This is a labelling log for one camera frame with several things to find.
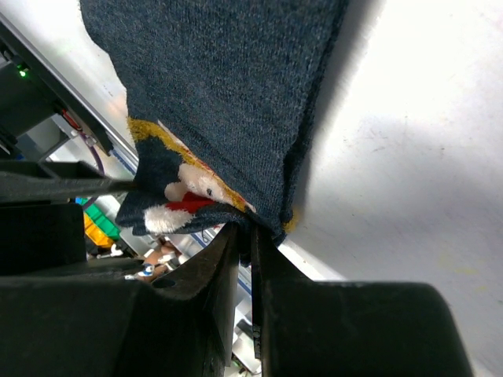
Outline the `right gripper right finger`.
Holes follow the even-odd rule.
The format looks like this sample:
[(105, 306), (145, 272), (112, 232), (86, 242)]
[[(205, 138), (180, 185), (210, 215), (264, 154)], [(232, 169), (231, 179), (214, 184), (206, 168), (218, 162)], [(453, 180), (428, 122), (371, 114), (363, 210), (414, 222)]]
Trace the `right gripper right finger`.
[(252, 328), (265, 376), (470, 376), (450, 309), (431, 285), (315, 281), (251, 232)]

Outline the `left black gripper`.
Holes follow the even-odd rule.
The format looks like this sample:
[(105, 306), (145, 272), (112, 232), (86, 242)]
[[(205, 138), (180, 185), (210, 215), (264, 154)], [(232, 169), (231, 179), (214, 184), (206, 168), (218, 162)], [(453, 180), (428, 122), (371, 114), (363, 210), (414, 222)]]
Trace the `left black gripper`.
[[(1, 203), (34, 203), (130, 192), (132, 181), (84, 162), (1, 161)], [(1, 208), (1, 275), (86, 261), (83, 209), (75, 203)]]

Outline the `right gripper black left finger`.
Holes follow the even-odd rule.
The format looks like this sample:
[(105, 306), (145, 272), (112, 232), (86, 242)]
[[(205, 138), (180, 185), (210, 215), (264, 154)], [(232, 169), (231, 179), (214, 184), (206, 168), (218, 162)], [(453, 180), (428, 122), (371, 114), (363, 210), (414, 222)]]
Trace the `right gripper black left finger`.
[(238, 227), (151, 284), (1, 281), (4, 376), (221, 376), (230, 361)]

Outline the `navy cartoon sock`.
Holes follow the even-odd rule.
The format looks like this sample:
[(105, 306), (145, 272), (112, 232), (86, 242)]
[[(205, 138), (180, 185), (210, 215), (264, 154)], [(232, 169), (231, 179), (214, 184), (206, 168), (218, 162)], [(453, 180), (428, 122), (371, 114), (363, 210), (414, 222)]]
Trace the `navy cartoon sock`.
[(235, 222), (280, 244), (345, 1), (83, 1), (138, 153), (116, 216), (137, 236)]

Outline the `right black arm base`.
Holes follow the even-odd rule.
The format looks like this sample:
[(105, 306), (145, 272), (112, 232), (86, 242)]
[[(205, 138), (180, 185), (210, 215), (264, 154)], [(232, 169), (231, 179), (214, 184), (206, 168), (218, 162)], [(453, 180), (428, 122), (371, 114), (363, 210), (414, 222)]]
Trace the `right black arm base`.
[(53, 115), (61, 116), (72, 129), (95, 137), (105, 153), (113, 150), (103, 122), (90, 106), (2, 17), (1, 157), (13, 159), (19, 151), (18, 138)]

